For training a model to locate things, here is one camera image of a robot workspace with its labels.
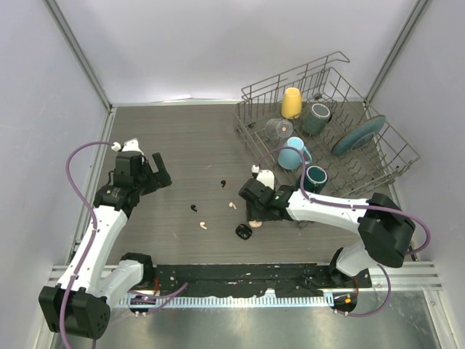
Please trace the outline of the beige earbud charging case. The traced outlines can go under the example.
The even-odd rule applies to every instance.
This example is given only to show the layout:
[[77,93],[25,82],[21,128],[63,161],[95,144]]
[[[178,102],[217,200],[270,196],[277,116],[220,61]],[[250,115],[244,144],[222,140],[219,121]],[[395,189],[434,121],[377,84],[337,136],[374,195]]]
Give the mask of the beige earbud charging case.
[[261,221],[253,220],[253,221],[249,221],[248,223],[249,223],[251,228],[260,228],[262,226]]

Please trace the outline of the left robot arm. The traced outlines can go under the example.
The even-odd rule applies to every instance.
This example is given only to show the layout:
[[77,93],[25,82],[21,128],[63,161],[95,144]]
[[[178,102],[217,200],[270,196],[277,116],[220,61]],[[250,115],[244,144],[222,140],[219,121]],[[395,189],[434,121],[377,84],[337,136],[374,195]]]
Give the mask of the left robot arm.
[[111,310],[133,287],[149,289],[155,280],[150,255],[128,252],[102,277],[110,251],[141,196],[171,185],[161,154],[152,155],[157,170],[139,151],[121,151],[108,182],[95,194],[92,218],[84,238],[56,286],[39,294],[51,332],[98,340],[108,327]]

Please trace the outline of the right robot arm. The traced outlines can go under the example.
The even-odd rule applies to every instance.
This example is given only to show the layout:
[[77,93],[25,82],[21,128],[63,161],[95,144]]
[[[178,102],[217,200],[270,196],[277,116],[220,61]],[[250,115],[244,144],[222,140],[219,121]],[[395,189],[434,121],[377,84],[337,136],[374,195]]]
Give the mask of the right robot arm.
[[291,185],[274,190],[256,178],[249,179],[238,195],[248,214],[258,221],[318,222],[355,233],[360,240],[338,249],[326,278],[337,287],[348,285],[361,271],[381,264],[401,268],[416,228],[412,219],[384,194],[370,199],[343,199],[301,191]]

